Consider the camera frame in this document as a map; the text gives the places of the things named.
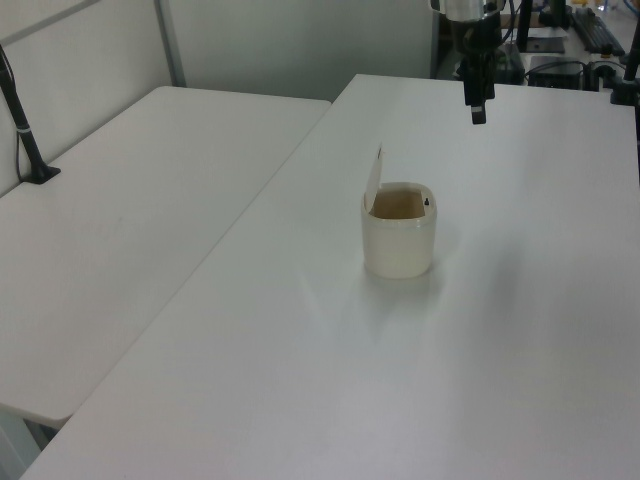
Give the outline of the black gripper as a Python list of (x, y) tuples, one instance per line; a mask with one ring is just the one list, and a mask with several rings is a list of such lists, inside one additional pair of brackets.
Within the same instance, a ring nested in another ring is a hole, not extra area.
[[(473, 21), (452, 21), (455, 49), (466, 57), (493, 52), (500, 45), (500, 18), (485, 17)], [(495, 56), (486, 55), (481, 72), (481, 103), (479, 113), (478, 70), (472, 58), (462, 60), (462, 80), (465, 105), (470, 109), (473, 124), (485, 124), (486, 102), (495, 98)]]

